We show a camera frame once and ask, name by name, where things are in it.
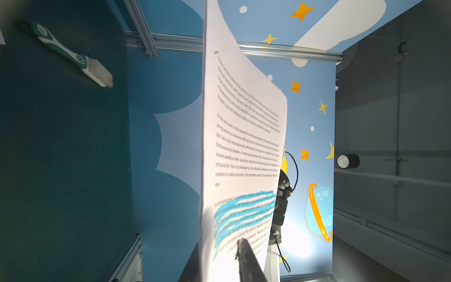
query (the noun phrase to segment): black cable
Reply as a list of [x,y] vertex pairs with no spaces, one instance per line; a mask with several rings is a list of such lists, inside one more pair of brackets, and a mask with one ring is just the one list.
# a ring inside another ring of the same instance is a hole
[[299,170],[298,170],[298,165],[296,164],[295,158],[293,157],[292,154],[288,153],[287,151],[285,151],[285,153],[289,154],[291,156],[291,158],[293,159],[293,161],[295,162],[295,166],[296,166],[296,182],[295,182],[295,186],[293,187],[293,191],[296,188],[296,184],[298,183],[298,179],[299,179]]
[[277,237],[276,237],[277,235],[274,234],[275,231],[274,231],[274,229],[272,228],[272,226],[271,226],[271,232],[272,232],[272,234],[274,235],[274,240],[276,241],[277,248],[279,249],[279,256],[280,256],[280,258],[282,259],[283,265],[285,266],[285,269],[288,271],[288,273],[291,273],[291,267],[290,267],[290,265],[288,264],[288,262],[286,261],[286,259],[282,256],[282,252],[281,252],[281,249],[280,249],[280,247],[279,247],[279,243],[277,242]]

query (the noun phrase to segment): light blue planet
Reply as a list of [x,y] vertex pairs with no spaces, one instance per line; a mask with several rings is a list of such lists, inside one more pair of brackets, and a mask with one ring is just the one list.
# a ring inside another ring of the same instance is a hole
[[[319,213],[321,214],[322,222],[329,233],[333,228],[333,212],[334,212],[334,190],[329,187],[321,186],[313,190],[315,194],[316,203],[318,205]],[[307,218],[307,225],[313,233],[322,236],[313,215],[312,204],[310,198],[307,200],[305,207],[305,216]]]

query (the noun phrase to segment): gray pipe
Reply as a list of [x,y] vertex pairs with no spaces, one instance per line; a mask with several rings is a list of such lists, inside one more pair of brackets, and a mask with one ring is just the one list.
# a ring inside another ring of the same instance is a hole
[[416,184],[425,184],[425,185],[433,185],[433,186],[451,188],[451,183],[433,181],[433,180],[416,179],[416,178],[402,177],[402,176],[391,176],[391,175],[384,175],[384,174],[377,174],[377,173],[356,172],[356,171],[349,171],[346,169],[335,169],[335,172],[351,174],[351,175],[359,175],[359,176],[376,177],[376,178],[401,181],[401,182],[411,182],[411,183],[416,183]]

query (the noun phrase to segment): planet illustration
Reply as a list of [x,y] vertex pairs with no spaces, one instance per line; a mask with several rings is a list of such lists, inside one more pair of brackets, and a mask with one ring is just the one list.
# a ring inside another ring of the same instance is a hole
[[333,204],[334,190],[325,186],[317,187],[314,183],[310,184],[305,207],[307,225],[313,233],[323,236],[327,242],[332,240]]
[[282,166],[281,166],[281,170],[286,174],[286,172],[288,171],[288,162],[286,161],[286,158],[283,157],[282,160]]

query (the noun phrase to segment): green brush handle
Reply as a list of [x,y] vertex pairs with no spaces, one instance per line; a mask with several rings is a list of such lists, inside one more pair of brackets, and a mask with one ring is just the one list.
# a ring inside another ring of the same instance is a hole
[[31,28],[36,34],[37,38],[47,45],[50,49],[53,51],[56,51],[63,55],[64,57],[68,58],[69,60],[76,63],[81,69],[87,68],[87,59],[86,56],[76,54],[72,52],[71,50],[64,47],[61,43],[58,42],[58,40],[50,33],[50,31],[45,28],[42,24],[32,21],[31,22]]

